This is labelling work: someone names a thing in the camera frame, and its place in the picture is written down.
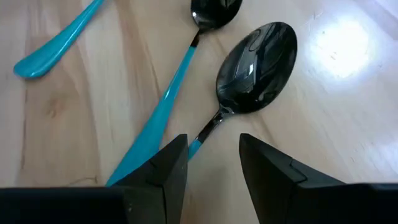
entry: plastic handle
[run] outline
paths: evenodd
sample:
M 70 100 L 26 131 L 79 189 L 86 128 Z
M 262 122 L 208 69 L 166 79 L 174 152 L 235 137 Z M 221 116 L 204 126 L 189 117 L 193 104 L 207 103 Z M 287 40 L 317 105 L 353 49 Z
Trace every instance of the plastic handle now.
M 201 142 L 199 140 L 194 140 L 191 145 L 189 146 L 189 151 L 188 151 L 188 159 L 192 159 L 192 157 L 197 153 L 201 146 Z
M 18 62 L 14 72 L 22 78 L 45 75 L 77 39 L 104 0 L 94 0 L 67 28 L 43 47 Z
M 191 62 L 196 47 L 190 47 L 181 62 L 180 67 L 170 82 L 169 88 L 164 93 L 155 111 L 138 135 L 130 150 L 124 155 L 122 161 L 113 172 L 105 186 L 110 187 L 118 180 L 124 178 L 132 171 L 143 165 L 148 159 L 159 151 L 160 142 L 166 128 L 167 120 L 173 108 L 174 99 L 181 87 L 185 73 Z

